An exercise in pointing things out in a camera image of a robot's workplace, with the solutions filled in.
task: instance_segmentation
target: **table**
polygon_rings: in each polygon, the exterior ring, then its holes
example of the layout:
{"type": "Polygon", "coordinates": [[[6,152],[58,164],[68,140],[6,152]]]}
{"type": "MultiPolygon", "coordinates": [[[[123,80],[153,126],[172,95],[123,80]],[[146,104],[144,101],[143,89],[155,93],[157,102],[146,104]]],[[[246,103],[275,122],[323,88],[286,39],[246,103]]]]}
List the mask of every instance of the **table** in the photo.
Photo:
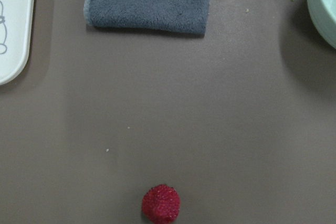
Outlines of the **table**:
{"type": "Polygon", "coordinates": [[[148,223],[162,183],[176,224],[336,223],[336,51],[306,0],[211,0],[204,38],[94,29],[83,2],[36,0],[0,87],[0,223],[148,223]]]}

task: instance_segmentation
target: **red raspberry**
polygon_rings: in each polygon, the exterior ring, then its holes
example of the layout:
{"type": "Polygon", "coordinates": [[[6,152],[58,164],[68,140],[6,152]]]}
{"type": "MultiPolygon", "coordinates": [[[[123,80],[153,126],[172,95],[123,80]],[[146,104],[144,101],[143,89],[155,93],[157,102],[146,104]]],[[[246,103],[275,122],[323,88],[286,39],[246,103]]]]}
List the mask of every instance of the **red raspberry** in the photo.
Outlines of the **red raspberry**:
{"type": "Polygon", "coordinates": [[[168,224],[179,215],[180,202],[174,188],[158,185],[143,196],[142,211],[154,224],[168,224]]]}

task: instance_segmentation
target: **mint green bowl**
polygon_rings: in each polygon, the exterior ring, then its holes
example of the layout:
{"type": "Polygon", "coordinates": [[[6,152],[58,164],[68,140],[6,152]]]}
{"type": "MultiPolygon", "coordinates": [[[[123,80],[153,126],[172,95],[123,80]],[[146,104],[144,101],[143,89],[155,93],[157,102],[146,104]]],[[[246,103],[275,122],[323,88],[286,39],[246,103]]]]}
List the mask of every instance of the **mint green bowl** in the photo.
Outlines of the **mint green bowl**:
{"type": "Polygon", "coordinates": [[[308,0],[308,8],[316,29],[336,48],[336,0],[308,0]]]}

